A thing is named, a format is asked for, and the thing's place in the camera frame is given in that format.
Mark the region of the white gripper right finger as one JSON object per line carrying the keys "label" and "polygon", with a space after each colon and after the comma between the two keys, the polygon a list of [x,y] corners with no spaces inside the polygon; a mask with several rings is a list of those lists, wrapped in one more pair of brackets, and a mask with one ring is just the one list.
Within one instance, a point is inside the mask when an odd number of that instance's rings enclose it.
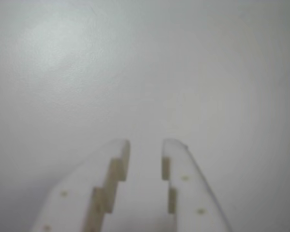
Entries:
{"label": "white gripper right finger", "polygon": [[230,232],[232,228],[188,146],[165,139],[162,179],[168,181],[168,212],[176,232]]}

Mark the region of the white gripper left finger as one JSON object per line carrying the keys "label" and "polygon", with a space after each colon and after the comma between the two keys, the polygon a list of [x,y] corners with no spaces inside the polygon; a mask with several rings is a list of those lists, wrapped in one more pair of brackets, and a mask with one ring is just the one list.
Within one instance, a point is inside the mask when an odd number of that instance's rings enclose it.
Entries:
{"label": "white gripper left finger", "polygon": [[48,194],[33,232],[99,232],[126,181],[130,142],[116,139],[93,152]]}

